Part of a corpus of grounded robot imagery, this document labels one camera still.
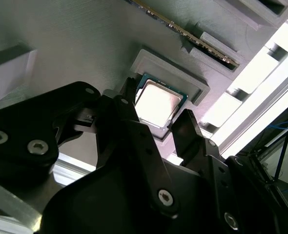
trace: gray 3d-printed tray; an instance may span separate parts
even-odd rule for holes
[[[216,0],[255,30],[279,28],[288,19],[288,0]]]
[[[185,41],[183,43],[182,50],[186,51],[189,55],[194,57],[195,59],[201,60],[205,62],[208,66],[212,69],[216,70],[217,72],[225,75],[231,80],[235,80],[235,78],[242,72],[242,70],[247,66],[249,61],[244,59],[241,55],[239,55],[236,51],[225,45],[223,42],[219,41],[214,37],[214,33],[210,31],[210,29],[206,28],[205,25],[198,23],[195,25],[193,34],[201,39],[202,41],[206,42],[210,46],[218,49],[219,51],[223,52],[223,54],[227,55],[229,58],[236,61],[239,66],[233,69],[230,69],[223,64],[219,63],[214,58],[209,57],[208,55],[204,54],[202,51],[194,47],[194,45],[189,42]]]
[[[140,50],[130,71],[140,75],[150,74],[159,81],[175,87],[187,94],[188,100],[194,105],[198,105],[210,90],[204,79],[148,48]]]
[[[29,82],[35,57],[36,51],[22,44],[0,51],[0,100]]]

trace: cable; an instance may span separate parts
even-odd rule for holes
[[[258,152],[254,152],[254,153],[251,153],[251,152],[246,152],[246,151],[240,151],[237,153],[237,155],[240,155],[240,156],[249,156],[249,155],[257,155]]]
[[[253,160],[252,160],[251,156],[250,156],[249,154],[248,154],[247,156],[248,156],[249,162],[250,162],[250,164],[251,164],[251,167],[253,168],[255,174],[258,176],[257,179],[258,179],[260,182],[262,182],[262,183],[266,183],[265,180],[264,180],[264,179],[261,177],[261,175],[258,173],[257,166],[256,166],[255,163],[253,163]]]
[[[265,129],[262,131],[262,134],[260,135],[259,140],[257,141],[257,143],[255,144],[255,146],[252,148],[252,150],[249,152],[251,154],[252,151],[254,151],[254,149],[258,146],[258,144],[260,143],[261,139],[263,138],[265,134]]]
[[[278,126],[272,125],[272,124],[269,124],[269,127],[270,128],[276,128],[276,129],[283,129],[283,130],[288,129],[288,127],[287,128],[282,128],[282,127],[278,127]]]
[[[288,123],[288,121],[285,121],[285,122],[282,122],[282,123],[277,123],[277,124],[273,124],[274,126],[277,126],[277,125],[282,125],[284,123]]]

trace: black cable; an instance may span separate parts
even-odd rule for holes
[[[250,156],[249,154],[248,154],[247,156],[248,156],[249,162],[250,162],[250,164],[251,164],[251,167],[252,167],[253,170],[255,171],[255,174],[258,176],[257,179],[258,179],[259,181],[261,181],[262,183],[265,183],[265,180],[262,179],[261,175],[258,173],[257,166],[256,166],[255,163],[253,163],[253,160],[252,160],[251,156]]]
[[[259,140],[257,141],[257,143],[255,144],[255,146],[252,148],[252,150],[250,151],[250,152],[253,152],[254,151],[254,149],[256,149],[256,147],[258,146],[258,144],[260,143],[260,141],[262,140],[262,138],[263,138],[263,136],[264,136],[264,134],[265,134],[265,131],[266,129],[264,129],[263,131],[262,131],[262,134],[260,135],[260,137],[259,137]]]
[[[258,154],[258,152],[252,153],[252,152],[246,152],[246,151],[240,151],[240,152],[237,153],[237,155],[246,156],[246,157],[248,157],[250,155],[257,155],[257,154]]]

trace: gold contact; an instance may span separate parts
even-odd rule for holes
[[[206,49],[210,54],[212,54],[213,56],[217,57],[218,59],[222,60],[223,62],[232,64],[235,67],[238,67],[239,64],[237,64],[235,61],[233,61],[232,59],[230,59],[228,56],[220,53],[219,51],[217,51],[215,48],[211,47],[210,45],[208,45],[207,43],[203,42],[202,40],[198,39],[197,37],[195,37],[194,35],[192,35],[191,33],[189,33],[188,31],[184,30],[183,28],[181,28],[180,26],[176,25],[173,21],[168,20],[166,17],[160,15],[158,12],[154,11],[153,9],[151,9],[149,6],[145,5],[144,3],[142,3],[139,0],[127,0],[130,3],[135,3],[138,5],[138,7],[142,10],[145,10],[147,14],[150,14],[152,17],[154,17],[155,19],[161,21],[161,23],[166,24],[167,27],[169,27],[170,29],[172,29],[173,31],[179,33],[180,35],[186,37],[189,41],[191,41],[192,43],[203,47],[204,49]]]

